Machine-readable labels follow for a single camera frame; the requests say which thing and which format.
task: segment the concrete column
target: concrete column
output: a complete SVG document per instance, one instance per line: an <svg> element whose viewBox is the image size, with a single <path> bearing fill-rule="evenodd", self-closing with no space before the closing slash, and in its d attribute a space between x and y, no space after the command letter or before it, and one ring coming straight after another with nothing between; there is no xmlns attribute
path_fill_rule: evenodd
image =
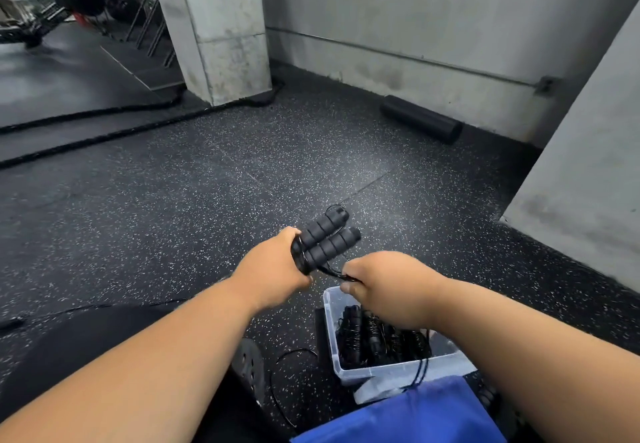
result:
<svg viewBox="0 0 640 443"><path fill-rule="evenodd" d="M214 105L271 89L262 0L160 0L189 91Z"/></svg>

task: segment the black pants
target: black pants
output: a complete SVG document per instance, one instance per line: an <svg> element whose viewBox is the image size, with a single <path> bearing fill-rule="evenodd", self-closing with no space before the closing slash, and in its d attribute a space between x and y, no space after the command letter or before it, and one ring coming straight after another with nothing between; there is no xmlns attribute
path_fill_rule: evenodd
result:
<svg viewBox="0 0 640 443"><path fill-rule="evenodd" d="M7 377L0 395L0 421L167 313L140 307L92 310L76 315L45 334ZM193 441L283 442L286 439L229 369Z"/></svg>

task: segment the foam grip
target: foam grip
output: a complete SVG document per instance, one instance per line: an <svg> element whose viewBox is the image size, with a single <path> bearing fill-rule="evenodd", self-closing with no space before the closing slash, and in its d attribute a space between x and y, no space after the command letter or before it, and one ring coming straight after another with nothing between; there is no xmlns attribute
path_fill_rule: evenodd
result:
<svg viewBox="0 0 640 443"><path fill-rule="evenodd" d="M331 261L333 258L345 253L348 249L354 247L356 243L361 239L360 231L355 227L348 227L347 229L341 229L333 236L321 241L319 244L313 246L305 254L307 259L307 269L311 271L322 266L327 261Z"/></svg>
<svg viewBox="0 0 640 443"><path fill-rule="evenodd" d="M293 255L308 251L320 241L330 236L336 230L343 228L349 220L349 213L339 205L335 209L329 209L324 215L300 229L298 242L291 245Z"/></svg>

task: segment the blue fabric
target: blue fabric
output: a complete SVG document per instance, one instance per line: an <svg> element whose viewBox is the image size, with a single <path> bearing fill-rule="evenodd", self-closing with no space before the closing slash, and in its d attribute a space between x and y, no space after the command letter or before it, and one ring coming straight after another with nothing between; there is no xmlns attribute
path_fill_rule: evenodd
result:
<svg viewBox="0 0 640 443"><path fill-rule="evenodd" d="M462 377L421 384L334 419L292 443L504 443L505 439Z"/></svg>

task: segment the plastic bin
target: plastic bin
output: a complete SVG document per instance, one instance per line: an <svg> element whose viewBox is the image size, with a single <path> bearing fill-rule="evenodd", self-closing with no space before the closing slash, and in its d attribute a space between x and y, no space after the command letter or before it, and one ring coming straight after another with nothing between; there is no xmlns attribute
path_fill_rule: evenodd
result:
<svg viewBox="0 0 640 443"><path fill-rule="evenodd" d="M399 394L404 387L412 383L420 365L418 360L359 369L342 368L335 331L338 329L338 321L342 317L344 308L349 305L359 305L359 303L351 295L341 292L338 286L324 290L323 301L335 375L340 378L342 385L364 382L354 394L357 404L389 398ZM464 376L476 370L467 356L443 335L437 332L432 334L430 343L433 356L429 359L425 382L446 376Z"/></svg>

